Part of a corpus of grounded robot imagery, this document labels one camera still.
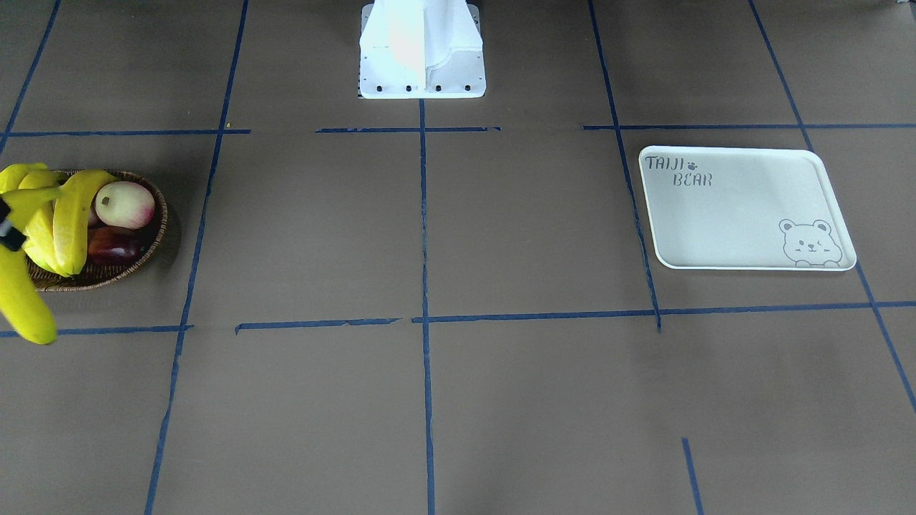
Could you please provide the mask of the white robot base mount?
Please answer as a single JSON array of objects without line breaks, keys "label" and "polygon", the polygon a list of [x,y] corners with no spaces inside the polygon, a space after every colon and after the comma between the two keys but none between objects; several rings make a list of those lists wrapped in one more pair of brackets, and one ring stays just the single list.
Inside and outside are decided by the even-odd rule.
[{"label": "white robot base mount", "polygon": [[374,1],[363,6],[361,22],[360,97],[484,97],[484,43],[475,4]]}]

